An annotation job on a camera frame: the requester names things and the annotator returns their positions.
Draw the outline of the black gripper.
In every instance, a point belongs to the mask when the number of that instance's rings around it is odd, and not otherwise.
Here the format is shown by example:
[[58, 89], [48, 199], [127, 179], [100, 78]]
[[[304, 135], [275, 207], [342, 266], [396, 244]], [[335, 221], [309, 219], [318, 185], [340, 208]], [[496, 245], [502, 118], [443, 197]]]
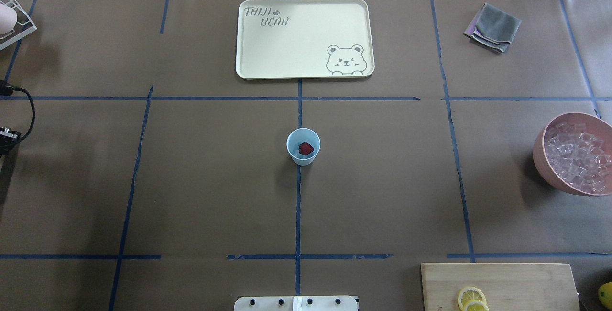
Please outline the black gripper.
[[0, 128], [0, 155], [6, 156], [21, 139], [21, 132], [17, 132], [8, 127]]

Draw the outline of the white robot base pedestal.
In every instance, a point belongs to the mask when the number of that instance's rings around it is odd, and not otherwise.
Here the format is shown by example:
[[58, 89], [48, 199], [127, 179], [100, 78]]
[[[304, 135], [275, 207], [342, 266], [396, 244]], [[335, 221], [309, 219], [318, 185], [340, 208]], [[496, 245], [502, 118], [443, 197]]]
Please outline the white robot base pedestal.
[[243, 296], [234, 311], [359, 311], [358, 297], [331, 296]]

